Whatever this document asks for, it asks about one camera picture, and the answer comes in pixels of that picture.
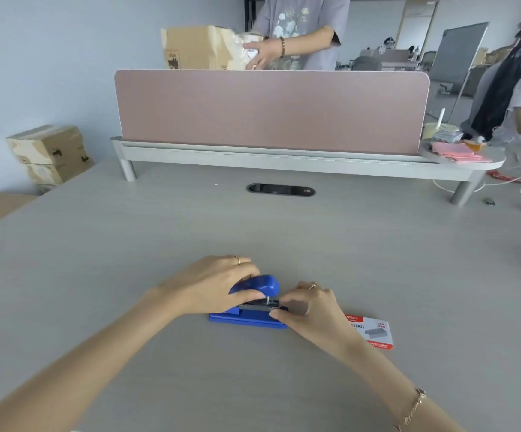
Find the person's left hand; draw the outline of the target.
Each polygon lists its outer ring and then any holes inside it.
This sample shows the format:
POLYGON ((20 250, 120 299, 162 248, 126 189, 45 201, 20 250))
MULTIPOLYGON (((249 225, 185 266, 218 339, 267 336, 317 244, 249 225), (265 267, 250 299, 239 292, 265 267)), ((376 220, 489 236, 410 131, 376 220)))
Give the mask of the person's left hand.
POLYGON ((243 290, 234 294, 215 290, 215 260, 207 256, 193 263, 156 287, 153 300, 171 315, 221 313, 245 302, 264 298, 260 291, 243 290))

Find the person's right hand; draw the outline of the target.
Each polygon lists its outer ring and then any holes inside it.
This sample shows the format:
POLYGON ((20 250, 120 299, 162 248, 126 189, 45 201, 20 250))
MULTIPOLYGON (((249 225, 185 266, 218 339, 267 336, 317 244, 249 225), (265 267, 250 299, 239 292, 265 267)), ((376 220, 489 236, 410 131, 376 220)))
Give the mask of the person's right hand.
POLYGON ((361 339, 345 318, 334 293, 314 282, 299 282, 281 298, 288 312, 305 316, 306 328, 295 331, 324 352, 342 360, 361 339))

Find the blue stapler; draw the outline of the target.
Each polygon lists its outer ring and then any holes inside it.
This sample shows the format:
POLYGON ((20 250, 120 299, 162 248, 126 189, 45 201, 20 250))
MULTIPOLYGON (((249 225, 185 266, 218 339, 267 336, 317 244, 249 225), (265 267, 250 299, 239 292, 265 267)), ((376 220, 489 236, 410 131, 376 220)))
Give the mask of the blue stapler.
POLYGON ((272 329, 286 329, 287 326, 277 319, 270 316, 273 309, 287 310, 280 305, 279 282, 272 275, 261 275, 235 284, 229 294, 234 294, 243 290, 260 291, 264 298, 245 302, 235 306, 223 313, 210 313, 208 320, 221 324, 232 324, 237 326, 256 326, 272 329))

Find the person's right forearm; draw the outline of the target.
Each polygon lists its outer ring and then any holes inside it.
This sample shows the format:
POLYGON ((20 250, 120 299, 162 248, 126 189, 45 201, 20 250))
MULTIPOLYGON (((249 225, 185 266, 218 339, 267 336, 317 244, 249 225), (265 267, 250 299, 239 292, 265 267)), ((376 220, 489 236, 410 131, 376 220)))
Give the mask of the person's right forearm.
POLYGON ((377 348, 360 338, 340 361, 385 404, 398 432, 466 432, 377 348))

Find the person's left forearm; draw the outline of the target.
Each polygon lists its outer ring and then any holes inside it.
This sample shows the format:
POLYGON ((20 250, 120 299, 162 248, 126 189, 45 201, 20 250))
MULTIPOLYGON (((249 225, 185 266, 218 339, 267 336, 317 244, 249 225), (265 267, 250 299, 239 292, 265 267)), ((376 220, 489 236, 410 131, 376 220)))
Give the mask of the person's left forearm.
POLYGON ((153 289, 124 315, 0 401, 0 432, 71 432, 103 389, 174 318, 179 291, 153 289))

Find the white red staple box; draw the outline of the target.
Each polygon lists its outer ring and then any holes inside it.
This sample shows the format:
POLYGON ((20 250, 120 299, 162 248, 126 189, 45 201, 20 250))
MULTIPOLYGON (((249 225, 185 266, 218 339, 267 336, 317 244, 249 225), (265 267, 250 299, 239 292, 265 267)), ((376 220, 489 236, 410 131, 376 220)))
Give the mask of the white red staple box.
POLYGON ((392 350, 394 347, 391 329, 387 321, 345 314, 351 326, 373 347, 392 350))

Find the grey metal desk shelf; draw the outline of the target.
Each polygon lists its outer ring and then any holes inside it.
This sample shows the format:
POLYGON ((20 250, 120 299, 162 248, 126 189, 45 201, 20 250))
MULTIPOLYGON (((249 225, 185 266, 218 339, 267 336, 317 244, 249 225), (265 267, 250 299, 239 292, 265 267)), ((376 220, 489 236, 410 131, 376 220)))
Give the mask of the grey metal desk shelf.
POLYGON ((488 171, 501 168, 506 160, 504 149, 485 147, 481 153, 490 162, 458 164, 431 152, 428 142, 421 142, 418 154, 410 156, 183 145, 126 140, 120 136, 111 137, 110 140, 128 182, 137 178, 134 162, 442 180, 458 182, 450 199, 450 203, 458 207, 467 203, 488 171))

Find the pink desk divider panel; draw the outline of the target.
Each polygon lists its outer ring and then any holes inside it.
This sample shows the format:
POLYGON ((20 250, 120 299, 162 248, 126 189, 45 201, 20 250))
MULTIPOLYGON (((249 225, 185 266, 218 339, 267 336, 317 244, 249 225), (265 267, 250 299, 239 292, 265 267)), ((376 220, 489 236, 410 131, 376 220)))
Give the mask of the pink desk divider panel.
POLYGON ((119 70, 122 136, 176 145, 416 155, 423 72, 119 70))

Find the taped cardboard box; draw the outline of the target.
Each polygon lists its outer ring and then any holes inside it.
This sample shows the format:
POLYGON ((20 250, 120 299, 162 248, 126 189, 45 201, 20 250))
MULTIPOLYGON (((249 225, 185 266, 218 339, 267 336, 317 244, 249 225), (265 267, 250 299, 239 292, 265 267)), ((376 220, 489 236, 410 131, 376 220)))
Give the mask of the taped cardboard box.
POLYGON ((81 131, 75 125, 42 125, 8 136, 5 141, 22 164, 90 162, 81 131))
POLYGON ((70 158, 56 165, 23 164, 28 177, 36 185, 58 186, 94 166, 87 156, 70 158))

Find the open torn cardboard box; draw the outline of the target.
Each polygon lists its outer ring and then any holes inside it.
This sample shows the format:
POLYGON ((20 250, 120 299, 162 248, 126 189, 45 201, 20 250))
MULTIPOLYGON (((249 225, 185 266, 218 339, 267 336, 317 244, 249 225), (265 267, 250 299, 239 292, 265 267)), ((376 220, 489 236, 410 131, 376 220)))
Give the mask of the open torn cardboard box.
POLYGON ((244 71, 257 50, 243 45, 264 40, 259 34, 212 25, 161 28, 160 33, 168 70, 244 71))

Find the pink folded cloth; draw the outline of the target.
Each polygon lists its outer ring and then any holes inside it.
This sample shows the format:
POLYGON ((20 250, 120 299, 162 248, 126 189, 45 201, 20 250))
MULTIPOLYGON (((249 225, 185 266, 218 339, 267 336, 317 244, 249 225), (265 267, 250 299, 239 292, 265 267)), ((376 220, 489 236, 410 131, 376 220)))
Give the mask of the pink folded cloth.
POLYGON ((491 163, 491 159, 475 151, 465 143, 447 143, 431 141, 431 151, 440 158, 448 159, 459 164, 469 163, 491 163))

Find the plastic cup with straw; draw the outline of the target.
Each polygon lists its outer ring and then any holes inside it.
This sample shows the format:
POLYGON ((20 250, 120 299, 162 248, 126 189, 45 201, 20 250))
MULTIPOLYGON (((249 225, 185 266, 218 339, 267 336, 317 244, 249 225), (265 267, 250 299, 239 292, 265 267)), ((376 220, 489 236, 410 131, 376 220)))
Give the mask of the plastic cup with straw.
POLYGON ((434 134, 439 131, 445 132, 456 132, 459 130, 459 126, 449 123, 443 123, 446 108, 442 108, 439 116, 434 122, 423 123, 423 130, 421 133, 421 140, 431 139, 434 134))

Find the red packet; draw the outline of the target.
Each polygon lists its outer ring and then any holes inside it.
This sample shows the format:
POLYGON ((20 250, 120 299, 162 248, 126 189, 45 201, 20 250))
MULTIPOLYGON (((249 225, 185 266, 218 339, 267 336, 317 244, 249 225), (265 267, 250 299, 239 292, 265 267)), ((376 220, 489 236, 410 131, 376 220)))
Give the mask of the red packet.
POLYGON ((509 175, 507 176, 505 174, 502 174, 498 170, 489 170, 486 174, 488 177, 500 181, 498 185, 511 182, 521 183, 521 178, 515 178, 509 175))

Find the standing whiteboard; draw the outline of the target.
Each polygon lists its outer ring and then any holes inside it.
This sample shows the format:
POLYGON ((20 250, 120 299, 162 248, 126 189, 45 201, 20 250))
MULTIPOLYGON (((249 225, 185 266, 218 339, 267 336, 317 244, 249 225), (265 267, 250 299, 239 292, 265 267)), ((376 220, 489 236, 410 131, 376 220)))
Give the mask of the standing whiteboard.
POLYGON ((464 86, 489 22, 446 29, 429 71, 433 83, 464 86))

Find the black jacket on chair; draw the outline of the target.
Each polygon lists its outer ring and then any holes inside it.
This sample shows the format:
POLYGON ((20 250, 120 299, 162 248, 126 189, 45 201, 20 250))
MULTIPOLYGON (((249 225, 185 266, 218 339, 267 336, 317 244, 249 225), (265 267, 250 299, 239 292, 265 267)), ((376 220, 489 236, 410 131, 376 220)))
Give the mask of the black jacket on chair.
POLYGON ((504 120, 513 90, 521 79, 521 56, 507 57, 489 67, 480 79, 468 118, 468 131, 473 137, 490 141, 493 129, 504 120))

